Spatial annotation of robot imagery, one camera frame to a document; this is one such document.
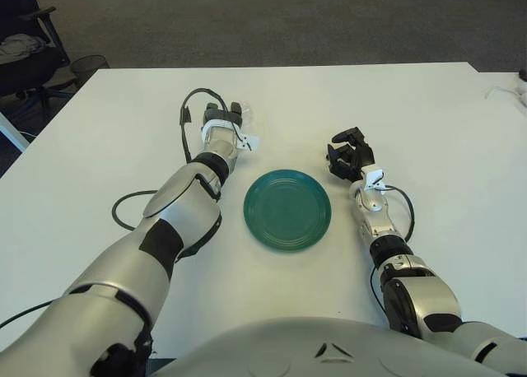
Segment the cloth on chair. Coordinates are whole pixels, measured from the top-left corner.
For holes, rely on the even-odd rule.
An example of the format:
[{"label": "cloth on chair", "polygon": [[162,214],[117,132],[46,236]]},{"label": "cloth on chair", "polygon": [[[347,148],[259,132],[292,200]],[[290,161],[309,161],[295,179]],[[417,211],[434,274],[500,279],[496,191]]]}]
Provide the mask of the cloth on chair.
[{"label": "cloth on chair", "polygon": [[0,44],[0,65],[29,58],[45,48],[46,42],[40,37],[26,34],[10,35]]}]

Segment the white bracket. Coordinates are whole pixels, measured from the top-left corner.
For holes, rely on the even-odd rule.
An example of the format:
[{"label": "white bracket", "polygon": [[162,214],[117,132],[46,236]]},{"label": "white bracket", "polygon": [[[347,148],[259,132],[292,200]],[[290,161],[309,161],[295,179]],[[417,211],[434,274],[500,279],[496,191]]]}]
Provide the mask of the white bracket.
[{"label": "white bracket", "polygon": [[243,134],[236,123],[232,123],[228,120],[223,119],[211,119],[203,125],[201,130],[201,139],[205,142],[208,129],[210,128],[231,128],[240,136],[236,138],[236,147],[238,149],[244,149],[246,151],[255,151],[259,144],[260,138],[258,136],[250,136],[249,134]]},{"label": "white bracket", "polygon": [[361,172],[364,179],[364,190],[383,189],[385,187],[384,182],[382,182],[384,173],[378,165],[365,165],[362,167]]}]

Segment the white cable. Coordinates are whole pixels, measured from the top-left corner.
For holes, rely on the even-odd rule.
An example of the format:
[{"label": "white cable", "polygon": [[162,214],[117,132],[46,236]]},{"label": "white cable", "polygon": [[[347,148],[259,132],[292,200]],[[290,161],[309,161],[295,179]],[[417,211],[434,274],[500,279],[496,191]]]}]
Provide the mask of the white cable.
[{"label": "white cable", "polygon": [[488,99],[495,91],[505,91],[507,93],[515,95],[516,97],[520,97],[520,94],[516,91],[513,91],[512,89],[506,89],[505,87],[501,86],[494,86],[490,91],[487,92],[487,94],[485,95],[485,99]]},{"label": "white cable", "polygon": [[28,133],[28,132],[21,132],[20,130],[18,132],[20,134],[25,134],[26,136],[30,136],[30,137],[36,138],[36,135],[34,135],[34,134],[31,134],[31,133]]}]

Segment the wire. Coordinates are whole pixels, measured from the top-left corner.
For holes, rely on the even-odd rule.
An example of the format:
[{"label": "wire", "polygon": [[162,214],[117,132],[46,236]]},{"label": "wire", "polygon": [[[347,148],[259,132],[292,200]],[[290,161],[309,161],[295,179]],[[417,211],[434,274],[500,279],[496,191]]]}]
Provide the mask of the wire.
[{"label": "wire", "polygon": [[505,87],[501,86],[494,86],[490,91],[487,92],[485,95],[485,98],[488,99],[495,91],[504,91],[506,93],[511,93],[512,95],[515,95],[516,97],[520,97],[520,94],[512,91],[511,89],[506,89]]},{"label": "wire", "polygon": [[[397,192],[401,193],[401,195],[404,197],[404,200],[406,200],[406,203],[408,204],[408,210],[410,210],[410,227],[408,228],[408,232],[404,236],[404,241],[409,242],[410,239],[412,238],[413,227],[415,226],[415,211],[413,210],[412,200],[410,200],[410,197],[406,194],[406,192],[404,192],[402,189],[395,188],[392,185],[385,185],[383,188],[375,188],[375,189],[384,190],[386,192],[390,190],[396,190]],[[373,296],[375,297],[375,300],[377,300],[377,304],[379,305],[380,309],[382,310],[383,313],[386,314],[386,309],[380,302],[379,297],[377,296],[377,293],[375,292],[375,288],[373,287],[373,274],[375,270],[376,270],[376,267],[374,266],[371,269],[371,274],[370,274],[370,288],[371,288],[371,292],[373,292]]]},{"label": "wire", "polygon": [[[207,93],[214,99],[218,100],[219,103],[222,105],[222,111],[224,115],[227,112],[229,112],[225,104],[225,101],[223,101],[222,97],[218,95],[215,91],[212,91],[211,89],[199,87],[198,89],[194,89],[193,91],[191,91],[185,97],[185,99],[183,100],[183,104],[181,105],[181,109],[180,109],[180,126],[181,126],[181,143],[183,144],[184,158],[187,161],[187,163],[190,163],[190,161],[192,161],[192,156],[190,155],[190,150],[189,150],[189,144],[187,143],[187,135],[184,132],[184,124],[190,122],[190,110],[189,110],[189,107],[187,107],[187,102],[189,101],[190,97],[198,93]],[[234,125],[234,122],[232,122],[232,119],[229,119],[229,122],[231,122],[232,128],[238,140],[243,142],[244,140],[240,137],[240,134],[238,134],[238,130],[236,130],[236,126]],[[252,151],[250,144],[248,142],[246,144],[249,150]]]},{"label": "wire", "polygon": [[36,135],[28,133],[28,132],[21,132],[21,131],[19,131],[19,133],[20,134],[25,134],[26,136],[30,136],[30,137],[36,138]]},{"label": "wire", "polygon": [[373,273],[375,272],[375,270],[376,270],[376,267],[374,266],[371,269],[371,274],[370,274],[370,288],[371,288],[371,292],[373,293],[373,296],[375,297],[375,300],[377,300],[377,304],[379,305],[382,312],[385,313],[386,315],[385,307],[382,305],[382,303],[380,303],[379,296],[377,296],[377,292],[375,292],[375,288],[373,287]]},{"label": "wire", "polygon": [[386,192],[390,190],[396,190],[397,192],[401,193],[401,195],[404,197],[404,200],[408,204],[408,210],[410,210],[410,227],[408,228],[408,232],[404,236],[404,241],[409,242],[412,238],[413,234],[413,227],[415,226],[415,211],[413,210],[412,200],[410,200],[410,197],[399,188],[395,188],[392,185],[385,185],[383,188],[375,188],[377,190],[384,190]]},{"label": "wire", "polygon": [[119,226],[123,227],[126,230],[130,230],[130,231],[134,230],[135,227],[130,226],[127,223],[124,223],[123,221],[119,219],[119,217],[117,216],[117,207],[119,206],[120,203],[122,203],[124,200],[128,200],[129,198],[135,198],[136,196],[142,196],[143,194],[154,194],[154,193],[157,193],[157,191],[156,190],[141,190],[139,192],[133,192],[133,193],[126,194],[122,198],[117,200],[114,203],[114,206],[112,207],[112,218],[114,218],[115,223],[117,223]]},{"label": "wire", "polygon": [[27,310],[24,310],[22,311],[21,313],[18,313],[17,315],[14,315],[12,316],[11,318],[9,319],[6,319],[5,321],[3,321],[2,323],[0,323],[0,329],[3,328],[4,326],[10,324],[11,322],[13,322],[14,320],[16,319],[19,319],[20,317],[23,317],[24,315],[26,314],[29,314],[29,313],[32,313],[33,311],[36,311],[38,309],[41,309],[43,307],[46,307],[48,305],[50,305],[51,303],[53,303],[54,301],[56,301],[57,299],[53,299],[53,300],[50,300],[50,301],[46,301],[45,303],[42,303],[41,305],[36,305],[34,307],[31,307],[30,309],[27,309]]}]

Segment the wastebasket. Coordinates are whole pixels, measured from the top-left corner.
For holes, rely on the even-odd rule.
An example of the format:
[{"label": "wastebasket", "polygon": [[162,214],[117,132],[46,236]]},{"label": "wastebasket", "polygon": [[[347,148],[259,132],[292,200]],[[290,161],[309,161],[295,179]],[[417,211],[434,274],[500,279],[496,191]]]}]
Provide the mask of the wastebasket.
[{"label": "wastebasket", "polygon": [[99,68],[110,68],[106,58],[100,54],[79,58],[70,65],[70,69],[77,78],[75,82],[77,87],[84,85]]}]

